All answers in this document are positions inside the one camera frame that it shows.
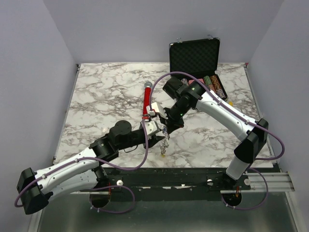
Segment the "round metal keyring disc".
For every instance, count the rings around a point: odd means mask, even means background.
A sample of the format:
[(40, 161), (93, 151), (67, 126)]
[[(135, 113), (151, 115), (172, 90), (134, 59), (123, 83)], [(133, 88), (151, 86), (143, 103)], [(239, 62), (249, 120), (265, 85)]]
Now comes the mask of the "round metal keyring disc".
[(162, 129), (162, 133), (164, 135), (164, 139), (161, 141), (161, 146), (160, 146), (160, 149), (161, 149), (161, 157), (165, 157), (166, 156), (166, 151), (167, 151), (167, 148), (169, 146), (168, 144), (168, 141), (169, 141), (169, 133), (168, 133), (168, 130), (166, 127), (164, 127)]

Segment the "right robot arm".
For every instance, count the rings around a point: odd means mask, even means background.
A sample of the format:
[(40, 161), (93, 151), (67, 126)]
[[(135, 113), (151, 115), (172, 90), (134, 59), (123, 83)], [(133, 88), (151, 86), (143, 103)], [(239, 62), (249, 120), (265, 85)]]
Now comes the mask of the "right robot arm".
[(165, 83), (163, 90), (176, 101), (171, 108), (165, 108), (167, 118), (160, 119), (169, 134), (184, 126), (183, 116), (190, 109), (197, 109), (223, 124), (240, 140), (234, 149), (235, 156), (221, 180), (225, 188), (234, 189), (239, 185), (239, 178), (266, 144), (265, 130), (268, 129), (268, 122), (264, 119), (255, 121), (229, 106), (218, 96), (211, 97), (196, 81), (187, 86), (172, 77)]

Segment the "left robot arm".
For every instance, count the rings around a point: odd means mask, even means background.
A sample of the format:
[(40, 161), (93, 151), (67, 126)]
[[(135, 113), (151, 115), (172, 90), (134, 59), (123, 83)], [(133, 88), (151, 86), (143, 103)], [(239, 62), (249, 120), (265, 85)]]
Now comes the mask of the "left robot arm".
[(44, 209), (52, 197), (62, 193), (92, 189), (104, 190), (107, 179), (100, 166), (110, 164), (119, 151), (138, 145), (148, 149), (163, 139), (155, 121), (142, 121), (133, 130), (128, 121), (118, 121), (109, 132), (96, 139), (89, 147), (75, 156), (48, 168), (34, 171), (27, 168), (21, 172), (17, 183), (16, 208), (22, 207), (31, 215)]

